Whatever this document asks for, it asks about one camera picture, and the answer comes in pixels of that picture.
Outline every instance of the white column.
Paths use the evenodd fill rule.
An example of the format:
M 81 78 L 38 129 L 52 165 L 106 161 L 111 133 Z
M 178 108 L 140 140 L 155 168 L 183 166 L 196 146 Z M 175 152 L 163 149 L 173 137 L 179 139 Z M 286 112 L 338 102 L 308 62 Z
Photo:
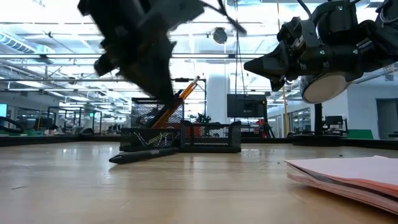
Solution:
M 229 124 L 226 117 L 226 95 L 229 93 L 229 75 L 212 73 L 207 78 L 207 116 L 210 122 Z

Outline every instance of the paper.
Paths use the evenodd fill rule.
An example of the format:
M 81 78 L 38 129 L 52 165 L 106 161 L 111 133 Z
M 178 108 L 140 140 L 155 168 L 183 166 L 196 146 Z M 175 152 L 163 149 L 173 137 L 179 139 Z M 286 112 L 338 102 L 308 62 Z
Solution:
M 288 178 L 398 214 L 398 159 L 301 159 L 286 161 L 302 174 Z

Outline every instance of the table surface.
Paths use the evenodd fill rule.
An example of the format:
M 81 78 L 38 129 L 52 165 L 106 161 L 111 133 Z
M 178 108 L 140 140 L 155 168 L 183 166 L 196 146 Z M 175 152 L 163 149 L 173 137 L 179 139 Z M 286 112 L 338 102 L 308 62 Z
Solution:
M 0 147 L 0 223 L 382 224 L 398 217 L 295 183 L 285 159 L 398 157 L 357 147 L 243 144 L 116 166 L 116 142 Z

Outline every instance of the white wall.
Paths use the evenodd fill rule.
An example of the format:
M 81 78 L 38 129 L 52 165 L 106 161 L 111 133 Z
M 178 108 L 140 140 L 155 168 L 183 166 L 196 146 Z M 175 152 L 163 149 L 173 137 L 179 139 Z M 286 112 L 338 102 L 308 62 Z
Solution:
M 348 117 L 348 93 L 347 90 L 340 95 L 322 103 L 322 116 L 343 116 L 343 119 L 349 120 Z
M 348 88 L 348 129 L 370 129 L 379 139 L 376 99 L 398 98 L 396 86 L 360 86 Z

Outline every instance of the wire mesh basket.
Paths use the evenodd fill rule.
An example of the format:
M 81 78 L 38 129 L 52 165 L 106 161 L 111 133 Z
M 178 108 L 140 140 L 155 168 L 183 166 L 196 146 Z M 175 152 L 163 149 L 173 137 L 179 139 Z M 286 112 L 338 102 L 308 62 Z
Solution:
M 241 122 L 193 124 L 181 122 L 181 152 L 241 152 Z
M 180 130 L 174 128 L 122 128 L 120 151 L 137 152 L 180 146 Z
M 131 98 L 131 128 L 151 128 L 167 111 L 165 105 L 153 98 Z M 182 99 L 175 98 L 177 109 L 171 114 L 162 128 L 178 128 L 184 118 L 184 104 Z

